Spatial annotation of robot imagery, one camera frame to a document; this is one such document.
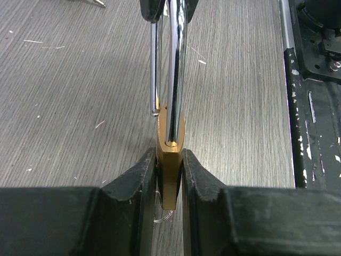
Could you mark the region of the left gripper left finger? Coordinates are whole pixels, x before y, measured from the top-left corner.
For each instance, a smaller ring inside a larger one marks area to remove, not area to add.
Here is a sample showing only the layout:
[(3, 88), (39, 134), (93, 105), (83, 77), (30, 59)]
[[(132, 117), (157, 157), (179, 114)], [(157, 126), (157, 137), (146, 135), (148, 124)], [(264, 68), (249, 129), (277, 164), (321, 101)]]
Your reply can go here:
[(150, 255), (156, 150), (102, 188), (1, 189), (1, 255)]

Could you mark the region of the brass padlock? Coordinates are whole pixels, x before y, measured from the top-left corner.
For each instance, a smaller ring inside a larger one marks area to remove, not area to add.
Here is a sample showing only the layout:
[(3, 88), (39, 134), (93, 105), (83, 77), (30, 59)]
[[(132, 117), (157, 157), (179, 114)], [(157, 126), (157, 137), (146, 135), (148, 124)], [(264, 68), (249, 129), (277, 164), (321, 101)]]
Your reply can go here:
[(161, 207), (169, 211), (154, 223), (167, 220), (176, 209), (178, 190), (181, 183), (182, 149), (185, 138), (185, 124), (182, 114), (184, 86), (187, 17), (185, 1), (169, 1), (170, 42), (168, 65), (168, 96), (166, 104), (160, 102), (161, 55), (163, 16), (157, 23), (151, 23), (150, 48), (150, 108), (157, 118), (157, 181)]

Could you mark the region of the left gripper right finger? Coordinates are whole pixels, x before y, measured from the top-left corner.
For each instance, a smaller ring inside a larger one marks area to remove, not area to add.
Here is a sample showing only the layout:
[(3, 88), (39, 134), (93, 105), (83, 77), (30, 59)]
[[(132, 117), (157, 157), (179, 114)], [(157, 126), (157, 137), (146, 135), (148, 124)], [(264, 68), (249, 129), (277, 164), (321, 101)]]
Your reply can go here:
[(340, 194), (227, 186), (183, 151), (185, 255), (340, 255)]

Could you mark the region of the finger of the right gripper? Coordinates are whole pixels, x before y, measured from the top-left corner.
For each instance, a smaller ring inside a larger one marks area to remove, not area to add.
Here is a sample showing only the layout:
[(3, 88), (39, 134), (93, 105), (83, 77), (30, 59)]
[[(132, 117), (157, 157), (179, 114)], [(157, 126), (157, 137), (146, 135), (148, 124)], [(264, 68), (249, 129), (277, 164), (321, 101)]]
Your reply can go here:
[(157, 23), (163, 13), (165, 0), (140, 0), (142, 17), (150, 22)]
[(186, 17), (187, 22), (189, 23), (192, 20), (196, 7), (198, 5), (199, 0), (185, 0), (186, 3)]

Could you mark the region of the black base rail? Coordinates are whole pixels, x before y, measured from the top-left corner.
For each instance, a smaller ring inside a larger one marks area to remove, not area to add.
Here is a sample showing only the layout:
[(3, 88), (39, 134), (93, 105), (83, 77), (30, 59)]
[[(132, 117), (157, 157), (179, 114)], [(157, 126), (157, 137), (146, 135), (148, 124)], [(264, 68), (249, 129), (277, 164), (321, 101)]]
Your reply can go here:
[(340, 192), (340, 1), (281, 1), (295, 185)]

